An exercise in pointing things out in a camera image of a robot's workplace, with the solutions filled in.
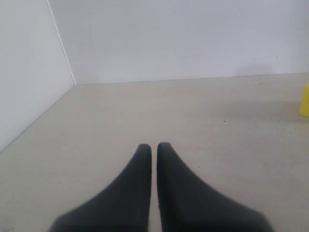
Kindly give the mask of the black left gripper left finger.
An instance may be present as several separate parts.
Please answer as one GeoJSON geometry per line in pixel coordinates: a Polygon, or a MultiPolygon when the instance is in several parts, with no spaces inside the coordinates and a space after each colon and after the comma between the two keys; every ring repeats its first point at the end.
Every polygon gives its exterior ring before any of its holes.
{"type": "Polygon", "coordinates": [[[146,232],[152,184],[152,152],[140,144],[122,172],[98,195],[61,215],[51,232],[146,232]]]}

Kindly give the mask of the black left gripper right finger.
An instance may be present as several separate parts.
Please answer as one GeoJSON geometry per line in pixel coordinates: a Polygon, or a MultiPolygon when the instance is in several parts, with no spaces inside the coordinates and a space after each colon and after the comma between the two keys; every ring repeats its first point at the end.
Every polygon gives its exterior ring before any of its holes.
{"type": "Polygon", "coordinates": [[[170,143],[157,147],[157,194],[164,232],[272,232],[267,218],[204,183],[170,143]]]}

